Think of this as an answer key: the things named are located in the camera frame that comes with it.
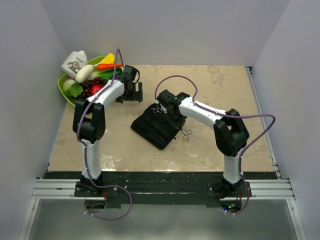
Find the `white paper bag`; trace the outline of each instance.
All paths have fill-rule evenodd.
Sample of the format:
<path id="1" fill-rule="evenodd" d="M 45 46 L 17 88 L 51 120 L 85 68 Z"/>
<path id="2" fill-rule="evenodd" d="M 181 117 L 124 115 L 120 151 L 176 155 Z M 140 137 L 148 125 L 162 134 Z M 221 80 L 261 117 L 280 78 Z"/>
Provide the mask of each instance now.
<path id="1" fill-rule="evenodd" d="M 75 79 L 77 72 L 87 64 L 88 60 L 84 51 L 73 51 L 61 65 L 61 69 L 70 78 Z"/>

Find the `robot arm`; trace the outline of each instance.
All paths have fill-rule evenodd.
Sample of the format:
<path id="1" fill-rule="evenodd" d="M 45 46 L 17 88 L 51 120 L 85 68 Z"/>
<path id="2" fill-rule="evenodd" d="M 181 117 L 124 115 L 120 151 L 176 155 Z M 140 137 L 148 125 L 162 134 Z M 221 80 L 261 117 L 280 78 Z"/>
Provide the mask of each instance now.
<path id="1" fill-rule="evenodd" d="M 138 91 L 134 80 L 138 72 L 132 66 L 126 65 L 123 72 L 116 76 L 113 83 L 111 80 L 95 95 L 87 99 L 79 99 L 76 101 L 73 126 L 72 129 L 76 133 L 78 130 L 80 119 L 90 102 L 93 102 L 87 114 L 92 114 L 92 118 L 85 117 L 81 129 L 80 139 L 85 142 L 87 151 L 87 167 L 93 180 L 96 180 L 101 175 L 100 166 L 100 139 L 105 134 L 106 121 L 105 110 L 113 102 L 123 101 L 138 101 L 142 98 L 142 83 L 138 83 Z M 82 152 L 85 154 L 85 147 L 82 147 Z M 89 179 L 87 169 L 82 171 L 82 176 Z"/>
<path id="2" fill-rule="evenodd" d="M 171 119 L 177 120 L 182 117 L 190 117 L 214 130 L 216 145 L 224 155 L 223 178 L 231 185 L 237 184 L 241 179 L 240 174 L 243 173 L 240 164 L 240 153 L 247 145 L 249 138 L 249 132 L 243 121 L 241 119 L 222 117 L 203 110 L 195 106 L 192 97 L 184 92 L 175 96 L 168 90 L 164 90 L 157 97 L 157 101 Z M 239 113 L 234 109 L 225 111 L 207 106 L 201 102 L 197 102 L 197 104 L 216 113 L 239 116 Z"/>

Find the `cartoon drawing on cup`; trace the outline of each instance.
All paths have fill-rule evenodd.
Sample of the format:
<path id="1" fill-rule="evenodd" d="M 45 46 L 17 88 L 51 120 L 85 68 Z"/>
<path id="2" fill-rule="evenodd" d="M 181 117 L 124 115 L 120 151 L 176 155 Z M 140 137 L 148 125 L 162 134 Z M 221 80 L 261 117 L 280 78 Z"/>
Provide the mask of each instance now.
<path id="1" fill-rule="evenodd" d="M 72 71 L 74 71 L 75 73 L 77 73 L 77 72 L 76 72 L 76 69 L 78 69 L 78 70 L 81 69 L 81 67 L 79 67 L 80 65 L 79 65 L 79 63 L 78 63 L 77 61 L 69 62 L 67 65 L 71 65 L 71 66 L 69 66 L 69 68 L 70 68 Z"/>

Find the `wall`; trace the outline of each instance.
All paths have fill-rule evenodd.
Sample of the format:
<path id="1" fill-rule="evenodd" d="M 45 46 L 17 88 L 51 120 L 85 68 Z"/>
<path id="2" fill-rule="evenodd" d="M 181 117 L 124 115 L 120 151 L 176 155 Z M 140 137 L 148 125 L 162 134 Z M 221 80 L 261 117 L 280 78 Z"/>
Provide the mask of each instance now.
<path id="1" fill-rule="evenodd" d="M 252 66 L 289 0 L 41 0 L 67 53 L 131 64 Z"/>
<path id="2" fill-rule="evenodd" d="M 0 239 L 13 240 L 50 159 L 67 56 L 39 0 L 1 1 L 0 32 Z"/>
<path id="3" fill-rule="evenodd" d="M 308 239 L 319 239 L 320 1 L 291 0 L 253 66 L 281 176 L 290 177 Z"/>

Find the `black case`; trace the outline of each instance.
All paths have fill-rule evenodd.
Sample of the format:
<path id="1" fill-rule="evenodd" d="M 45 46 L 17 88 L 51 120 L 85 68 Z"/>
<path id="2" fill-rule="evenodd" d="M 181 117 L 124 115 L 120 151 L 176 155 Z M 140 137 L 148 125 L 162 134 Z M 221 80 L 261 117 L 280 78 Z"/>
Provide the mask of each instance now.
<path id="1" fill-rule="evenodd" d="M 150 105 L 141 116 L 133 121 L 131 129 L 154 145 L 163 150 L 186 122 L 186 117 L 171 120 L 163 111 L 154 112 L 157 104 Z"/>

